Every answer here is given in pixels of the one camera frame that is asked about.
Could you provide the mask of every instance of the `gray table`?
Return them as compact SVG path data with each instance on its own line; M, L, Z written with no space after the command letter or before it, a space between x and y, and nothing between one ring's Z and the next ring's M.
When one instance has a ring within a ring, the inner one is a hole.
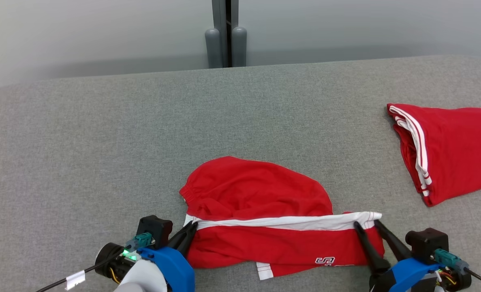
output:
M92 265L104 244L129 239L142 216L181 226L180 187L201 163L225 155L306 174L325 187L335 213L379 211L401 238L442 230L451 251L481 273L481 191L426 207L404 166L388 102L481 107L481 59L274 65L0 88L0 291L35 291ZM198 292L342 292L365 291L368 275L366 267L347 266L259 281L255 263L245 262L196 270L196 281ZM114 287L90 273L75 290ZM481 283L468 291L481 291Z

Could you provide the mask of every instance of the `white piping trim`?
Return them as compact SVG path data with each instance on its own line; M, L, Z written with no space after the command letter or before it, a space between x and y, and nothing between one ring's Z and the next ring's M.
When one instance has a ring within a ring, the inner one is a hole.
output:
M425 144L424 131L422 130L419 122L404 110L391 105L390 111L392 113L401 115L401 117L396 116L395 121L399 126L405 128L411 133L411 138L413 138L413 143L415 145L415 149L417 150L415 169L419 175L422 194L424 196L428 196L430 191L427 190L427 185L431 185L432 181L428 173L428 152Z
M374 220L380 219L381 213L377 212L355 212L340 215L325 216L284 216L276 218L258 218L251 220L219 220L208 221L186 214L184 225L190 221L199 222L197 230L216 226L245 226L245 227L268 227L287 230L348 230L354 228L357 221L364 229L374 226Z

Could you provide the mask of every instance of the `white logo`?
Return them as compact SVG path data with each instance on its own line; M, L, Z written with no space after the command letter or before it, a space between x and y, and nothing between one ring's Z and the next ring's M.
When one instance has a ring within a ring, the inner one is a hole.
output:
M332 266L335 259L335 257L316 258L315 263L323 264L324 266Z

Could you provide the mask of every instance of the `red cloth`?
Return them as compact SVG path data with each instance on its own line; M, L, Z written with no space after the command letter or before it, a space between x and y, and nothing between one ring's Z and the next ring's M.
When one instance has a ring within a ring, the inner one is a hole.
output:
M401 152L428 206L481 189L481 109L388 104Z
M316 266L365 265L353 222L384 254L373 220L381 214L333 215L313 179L276 164L222 157L197 168L181 189L186 222L199 221L188 262L217 268L256 261L260 279Z

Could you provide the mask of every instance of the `yellow wire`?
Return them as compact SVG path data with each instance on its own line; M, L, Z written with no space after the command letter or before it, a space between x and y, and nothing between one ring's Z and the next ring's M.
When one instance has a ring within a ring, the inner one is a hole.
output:
M451 278L450 278L450 277L446 277L446 279L448 279L448 280L451 282L451 284L453 284L453 285L456 285L456 284L457 284L457 282L455 282L455 281L451 280Z
M112 270L112 268L109 268L109 270L111 270L112 279L116 282L116 284L120 284L120 281L116 279L116 275L114 274L114 271Z

